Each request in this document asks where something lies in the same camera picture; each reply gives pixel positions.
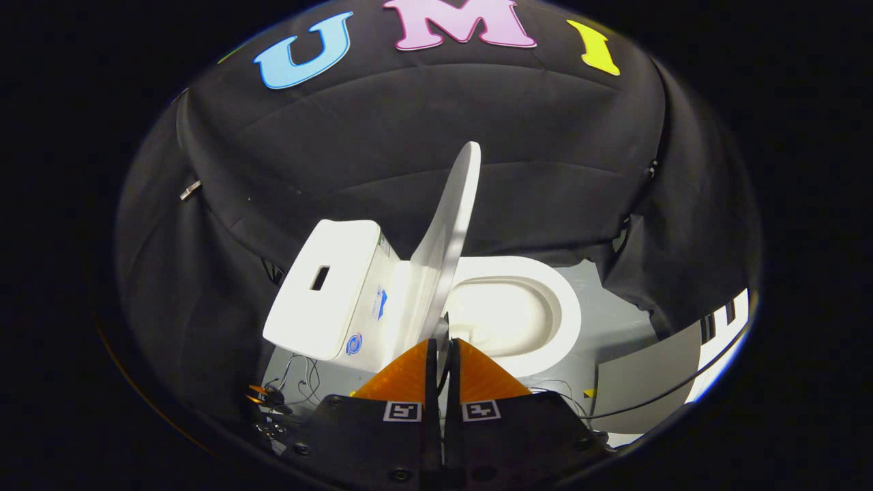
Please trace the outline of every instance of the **toilet seat lid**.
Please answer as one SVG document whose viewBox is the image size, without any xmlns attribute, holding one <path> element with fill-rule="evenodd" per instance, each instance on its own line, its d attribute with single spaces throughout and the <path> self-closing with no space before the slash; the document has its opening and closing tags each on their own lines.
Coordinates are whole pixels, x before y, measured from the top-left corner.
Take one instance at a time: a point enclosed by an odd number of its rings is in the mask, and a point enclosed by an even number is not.
<svg viewBox="0 0 873 491">
<path fill-rule="evenodd" d="M 408 311 L 403 325 L 419 332 L 419 342 L 435 335 L 449 297 L 470 224 L 480 163 L 478 143 L 465 144 L 452 165 L 430 226 L 409 260 Z"/>
</svg>

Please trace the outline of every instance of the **pink letter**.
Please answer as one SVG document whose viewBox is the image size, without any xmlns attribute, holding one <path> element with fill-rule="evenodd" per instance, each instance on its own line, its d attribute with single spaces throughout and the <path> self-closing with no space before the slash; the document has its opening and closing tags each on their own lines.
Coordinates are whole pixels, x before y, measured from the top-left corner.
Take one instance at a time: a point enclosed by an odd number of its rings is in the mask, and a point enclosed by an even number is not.
<svg viewBox="0 0 873 491">
<path fill-rule="evenodd" d="M 440 0 L 390 0 L 382 7 L 397 10 L 403 26 L 403 39 L 397 42 L 402 51 L 422 50 L 439 46 L 443 37 L 430 31 L 428 21 L 466 43 L 481 20 L 485 32 L 480 39 L 492 45 L 533 48 L 537 42 L 525 33 L 515 16 L 512 0 L 467 0 L 460 9 Z"/>
</svg>

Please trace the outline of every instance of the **yellow letter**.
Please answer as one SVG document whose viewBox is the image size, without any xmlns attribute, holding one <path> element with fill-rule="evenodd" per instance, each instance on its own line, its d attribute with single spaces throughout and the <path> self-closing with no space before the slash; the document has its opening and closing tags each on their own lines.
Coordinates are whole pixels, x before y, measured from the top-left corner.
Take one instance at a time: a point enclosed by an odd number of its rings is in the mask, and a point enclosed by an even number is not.
<svg viewBox="0 0 873 491">
<path fill-rule="evenodd" d="M 609 56 L 609 49 L 606 47 L 606 36 L 578 22 L 568 19 L 567 23 L 575 27 L 582 36 L 582 43 L 585 45 L 585 54 L 582 55 L 582 61 L 606 73 L 612 73 L 613 75 L 620 73 L 618 66 L 615 66 L 612 62 L 612 57 Z"/>
</svg>

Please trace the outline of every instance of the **blue label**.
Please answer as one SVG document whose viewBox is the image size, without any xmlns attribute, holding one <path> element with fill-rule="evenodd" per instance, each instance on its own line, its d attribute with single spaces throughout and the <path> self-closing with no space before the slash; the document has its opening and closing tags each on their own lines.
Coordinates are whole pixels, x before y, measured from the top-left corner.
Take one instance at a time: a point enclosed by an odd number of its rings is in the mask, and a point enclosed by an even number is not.
<svg viewBox="0 0 873 491">
<path fill-rule="evenodd" d="M 353 335 L 352 337 L 348 338 L 348 342 L 346 343 L 346 354 L 347 355 L 354 355 L 355 353 L 360 351 L 362 340 L 363 340 L 363 337 L 361 337 L 361 333 L 358 333 L 358 334 Z"/>
<path fill-rule="evenodd" d="M 382 290 L 382 304 L 379 305 L 379 316 L 376 317 L 377 321 L 382 318 L 382 314 L 384 314 L 384 312 L 385 312 L 385 302 L 387 300 L 388 300 L 388 293 L 386 293 L 385 290 Z"/>
</svg>

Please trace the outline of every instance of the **blue sticker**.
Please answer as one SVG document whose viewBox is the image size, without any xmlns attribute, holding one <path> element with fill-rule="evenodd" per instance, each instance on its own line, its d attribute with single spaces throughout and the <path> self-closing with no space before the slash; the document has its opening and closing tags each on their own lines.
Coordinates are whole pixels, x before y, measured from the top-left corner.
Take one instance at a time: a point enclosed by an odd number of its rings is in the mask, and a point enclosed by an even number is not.
<svg viewBox="0 0 873 491">
<path fill-rule="evenodd" d="M 348 342 L 346 343 L 346 354 L 353 355 L 361 350 L 361 342 L 363 337 L 361 337 L 361 333 L 357 333 L 352 337 L 348 338 Z"/>
<path fill-rule="evenodd" d="M 387 299 L 388 299 L 388 293 L 386 293 L 385 290 L 382 290 L 382 304 L 379 306 L 379 316 L 376 317 L 377 321 L 382 318 L 382 314 L 385 311 L 385 301 Z"/>
<path fill-rule="evenodd" d="M 340 61 L 346 56 L 350 44 L 346 19 L 351 16 L 351 11 L 343 12 L 309 28 L 310 32 L 317 31 L 321 35 L 321 44 L 324 48 L 319 56 L 306 63 L 298 65 L 291 59 L 291 44 L 297 36 L 285 38 L 259 54 L 254 62 L 261 67 L 261 79 L 264 85 L 271 89 L 296 86 Z"/>
</svg>

